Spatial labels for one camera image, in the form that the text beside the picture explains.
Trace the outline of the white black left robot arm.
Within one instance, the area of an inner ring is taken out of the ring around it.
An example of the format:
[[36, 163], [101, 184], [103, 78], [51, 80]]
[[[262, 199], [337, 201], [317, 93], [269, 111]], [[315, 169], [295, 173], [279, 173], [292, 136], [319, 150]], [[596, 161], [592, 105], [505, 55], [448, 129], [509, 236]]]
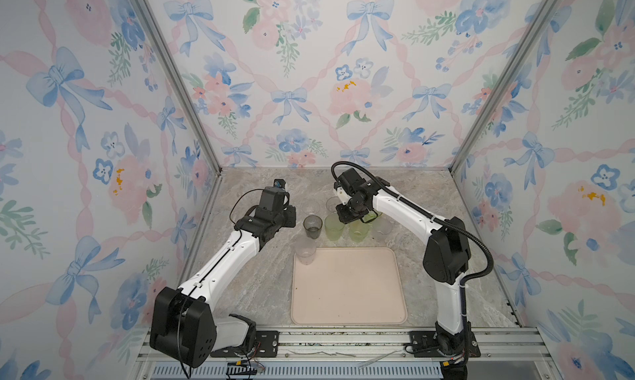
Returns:
[[231, 314], [213, 317], [220, 297], [242, 268], [282, 228], [296, 226], [285, 181], [261, 189], [261, 199], [239, 220], [223, 247], [176, 289], [164, 287], [154, 303], [150, 347], [198, 368], [212, 354], [231, 351], [248, 356], [256, 346], [256, 322]]

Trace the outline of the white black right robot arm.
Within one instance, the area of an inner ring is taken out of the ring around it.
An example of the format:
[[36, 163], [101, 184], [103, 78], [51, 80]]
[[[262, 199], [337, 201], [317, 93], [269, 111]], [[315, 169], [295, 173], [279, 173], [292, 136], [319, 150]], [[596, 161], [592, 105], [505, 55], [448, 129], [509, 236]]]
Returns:
[[421, 208], [355, 163], [334, 163], [331, 172], [340, 200], [340, 222], [362, 221], [374, 212], [388, 216], [424, 243], [423, 269], [434, 281], [438, 304], [435, 345], [446, 357], [468, 356], [471, 342], [462, 281], [469, 269], [471, 251], [463, 221], [439, 217]]

